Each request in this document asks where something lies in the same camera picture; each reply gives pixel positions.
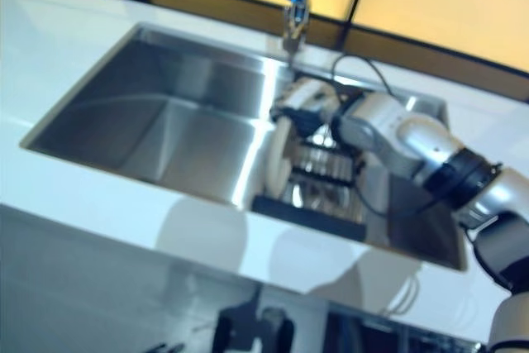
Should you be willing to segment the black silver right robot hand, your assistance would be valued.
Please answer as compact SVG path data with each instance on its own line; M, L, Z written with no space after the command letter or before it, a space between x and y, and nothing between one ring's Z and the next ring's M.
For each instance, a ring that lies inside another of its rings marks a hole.
M335 88L327 81L303 77L291 83L270 109L274 122L286 118L298 136L307 138L332 119L341 105Z

